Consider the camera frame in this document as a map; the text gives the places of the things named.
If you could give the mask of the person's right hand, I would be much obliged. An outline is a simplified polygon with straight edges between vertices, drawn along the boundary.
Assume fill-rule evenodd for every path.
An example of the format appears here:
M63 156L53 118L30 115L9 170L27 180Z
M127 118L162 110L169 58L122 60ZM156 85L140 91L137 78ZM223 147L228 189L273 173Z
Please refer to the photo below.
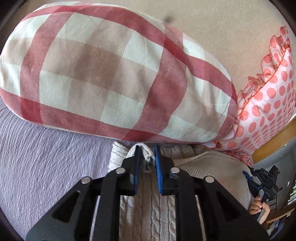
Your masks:
M263 212L262 217L259 221L259 223L261 225L266 221L266 219L270 213L270 206L265 202L261 202L261 197L257 196L257 197L255 197L255 199L251 203L249 213L251 215L255 215L255 214L261 213L262 210L264 210L264 212Z

